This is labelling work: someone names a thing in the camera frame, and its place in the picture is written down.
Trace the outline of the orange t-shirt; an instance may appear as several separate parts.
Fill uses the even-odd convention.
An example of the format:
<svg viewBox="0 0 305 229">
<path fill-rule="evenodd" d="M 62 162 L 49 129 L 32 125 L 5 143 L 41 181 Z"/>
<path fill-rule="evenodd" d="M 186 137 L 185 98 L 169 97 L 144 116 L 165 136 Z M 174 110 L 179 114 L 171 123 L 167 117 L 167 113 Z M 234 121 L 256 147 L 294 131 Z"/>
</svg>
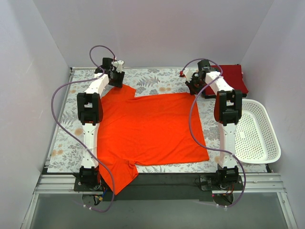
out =
<svg viewBox="0 0 305 229">
<path fill-rule="evenodd" d="M 194 96 L 174 93 L 137 97 L 135 92 L 124 85 L 112 88 L 101 99 L 99 172 L 115 194 L 138 176 L 138 165 L 209 160 Z"/>
</svg>

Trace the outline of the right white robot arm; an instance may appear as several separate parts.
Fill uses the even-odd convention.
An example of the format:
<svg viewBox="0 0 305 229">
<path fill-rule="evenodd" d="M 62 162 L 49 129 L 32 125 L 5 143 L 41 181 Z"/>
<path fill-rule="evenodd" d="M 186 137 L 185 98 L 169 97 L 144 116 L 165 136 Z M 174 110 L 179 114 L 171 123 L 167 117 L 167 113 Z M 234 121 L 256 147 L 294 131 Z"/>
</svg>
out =
<svg viewBox="0 0 305 229">
<path fill-rule="evenodd" d="M 180 77 L 186 79 L 186 86 L 190 94 L 196 98 L 210 87 L 216 95 L 214 104 L 214 119 L 220 134 L 220 153 L 217 170 L 210 176 L 202 178 L 203 188 L 218 187 L 220 189 L 233 188 L 239 181 L 240 160 L 235 155 L 235 137 L 237 125 L 242 117 L 242 98 L 240 90 L 231 87 L 223 78 L 220 65 L 203 58 L 197 58 L 198 71 L 193 72 L 186 66 L 180 71 Z"/>
</svg>

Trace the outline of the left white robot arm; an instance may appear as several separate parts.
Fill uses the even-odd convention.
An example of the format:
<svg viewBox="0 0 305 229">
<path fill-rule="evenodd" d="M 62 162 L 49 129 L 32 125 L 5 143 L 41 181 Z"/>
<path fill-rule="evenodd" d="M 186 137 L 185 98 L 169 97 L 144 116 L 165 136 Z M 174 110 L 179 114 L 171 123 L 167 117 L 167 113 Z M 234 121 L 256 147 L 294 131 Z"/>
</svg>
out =
<svg viewBox="0 0 305 229">
<path fill-rule="evenodd" d="M 101 187 L 98 176 L 99 162 L 97 158 L 97 134 L 103 119 L 101 95 L 107 85 L 121 88 L 125 72 L 124 61 L 103 58 L 102 65 L 94 72 L 89 87 L 77 94 L 78 119 L 82 124 L 83 143 L 85 150 L 82 155 L 79 179 L 89 190 L 96 191 Z"/>
</svg>

